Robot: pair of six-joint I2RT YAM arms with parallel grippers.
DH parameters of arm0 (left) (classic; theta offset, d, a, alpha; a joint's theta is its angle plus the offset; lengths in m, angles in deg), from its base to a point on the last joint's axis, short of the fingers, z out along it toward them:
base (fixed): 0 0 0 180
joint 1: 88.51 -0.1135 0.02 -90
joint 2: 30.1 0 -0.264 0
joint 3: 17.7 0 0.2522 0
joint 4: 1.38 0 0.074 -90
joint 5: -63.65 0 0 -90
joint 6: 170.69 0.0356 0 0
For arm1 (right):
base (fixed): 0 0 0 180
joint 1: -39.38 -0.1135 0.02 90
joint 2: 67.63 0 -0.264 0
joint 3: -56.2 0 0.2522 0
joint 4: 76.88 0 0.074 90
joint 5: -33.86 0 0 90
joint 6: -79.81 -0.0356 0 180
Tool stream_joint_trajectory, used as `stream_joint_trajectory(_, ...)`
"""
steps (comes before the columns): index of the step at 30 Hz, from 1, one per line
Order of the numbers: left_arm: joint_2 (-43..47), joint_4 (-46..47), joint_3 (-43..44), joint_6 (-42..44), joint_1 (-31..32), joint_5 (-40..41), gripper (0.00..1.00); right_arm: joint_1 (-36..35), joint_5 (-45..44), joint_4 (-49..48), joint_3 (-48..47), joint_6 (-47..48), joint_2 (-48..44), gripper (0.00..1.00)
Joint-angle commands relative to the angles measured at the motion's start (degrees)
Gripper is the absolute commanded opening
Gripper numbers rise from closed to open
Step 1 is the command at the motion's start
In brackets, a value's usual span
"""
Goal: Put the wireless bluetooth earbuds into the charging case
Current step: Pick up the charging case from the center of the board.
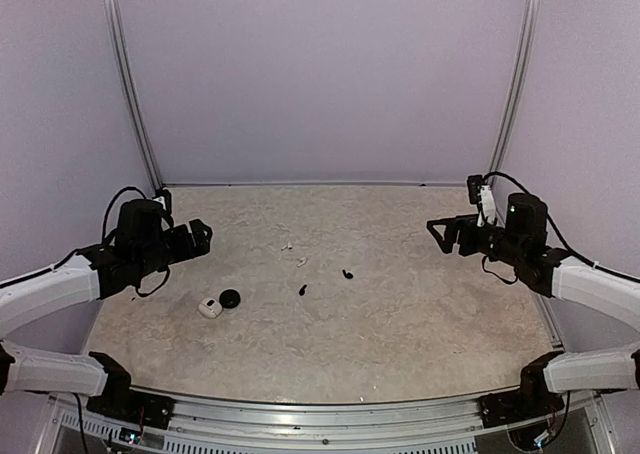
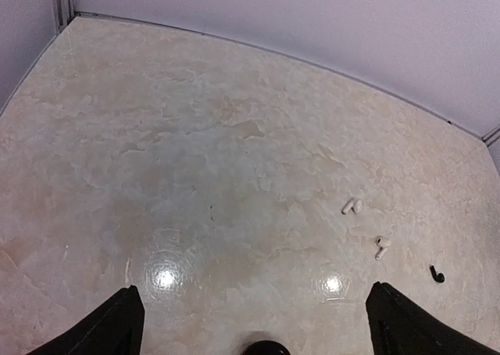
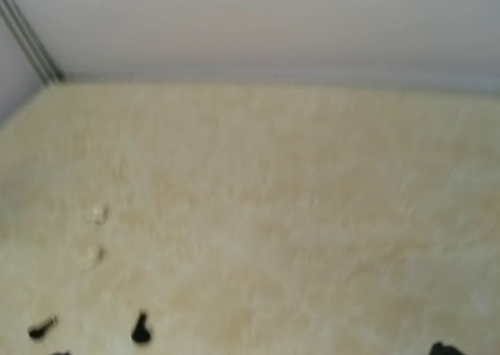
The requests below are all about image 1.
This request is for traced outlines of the white earbud charging case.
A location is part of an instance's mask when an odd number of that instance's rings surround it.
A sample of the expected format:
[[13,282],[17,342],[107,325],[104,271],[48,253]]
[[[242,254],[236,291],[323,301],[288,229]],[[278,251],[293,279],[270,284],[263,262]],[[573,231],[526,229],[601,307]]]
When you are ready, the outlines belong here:
[[206,298],[198,304],[198,311],[207,319],[215,319],[223,312],[223,307],[215,298]]

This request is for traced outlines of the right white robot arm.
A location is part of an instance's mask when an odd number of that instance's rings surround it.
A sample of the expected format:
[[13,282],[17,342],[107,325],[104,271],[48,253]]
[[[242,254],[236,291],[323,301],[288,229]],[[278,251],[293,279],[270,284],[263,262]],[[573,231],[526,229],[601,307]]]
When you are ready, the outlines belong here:
[[[508,197],[505,224],[499,226],[487,207],[493,196],[488,187],[471,196],[476,214],[430,220],[426,229],[445,254],[454,249],[466,257],[501,262],[514,270],[515,280],[546,298],[571,302],[599,311],[637,330],[639,283],[620,273],[588,264],[567,249],[546,245],[548,210],[537,196],[513,193]],[[552,353],[523,369],[532,374],[513,393],[511,407],[523,418],[535,416],[551,393],[575,390],[637,390],[639,344],[582,353]]]

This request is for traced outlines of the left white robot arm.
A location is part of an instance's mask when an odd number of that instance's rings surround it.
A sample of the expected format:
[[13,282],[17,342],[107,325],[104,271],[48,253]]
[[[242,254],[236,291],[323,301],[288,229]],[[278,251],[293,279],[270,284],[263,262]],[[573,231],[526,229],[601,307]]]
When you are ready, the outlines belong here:
[[[120,207],[114,229],[99,243],[76,248],[39,271],[1,284],[1,334],[71,306],[106,300],[127,288],[139,290],[145,277],[168,276],[171,266],[207,255],[213,230],[202,220],[176,224],[166,191]],[[121,419],[140,408],[130,374],[103,353],[67,355],[1,341],[2,392],[62,392],[100,398]]]

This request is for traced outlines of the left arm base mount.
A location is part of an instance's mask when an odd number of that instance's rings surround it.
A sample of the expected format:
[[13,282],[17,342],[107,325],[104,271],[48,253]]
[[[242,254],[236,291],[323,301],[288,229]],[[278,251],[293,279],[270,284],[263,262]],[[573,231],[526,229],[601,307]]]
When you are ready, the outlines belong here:
[[107,374],[104,389],[87,399],[89,412],[136,424],[166,430],[171,420],[175,401],[158,394],[142,392],[131,387],[131,375],[109,355],[90,351]]

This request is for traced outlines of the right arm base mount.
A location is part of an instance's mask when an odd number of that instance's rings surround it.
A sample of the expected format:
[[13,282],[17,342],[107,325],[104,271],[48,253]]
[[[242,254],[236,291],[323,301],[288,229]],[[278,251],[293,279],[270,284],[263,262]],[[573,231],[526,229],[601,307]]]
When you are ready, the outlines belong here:
[[518,423],[564,409],[562,395],[548,389],[543,374],[549,362],[560,354],[552,351],[524,366],[516,389],[481,396],[478,404],[483,427]]

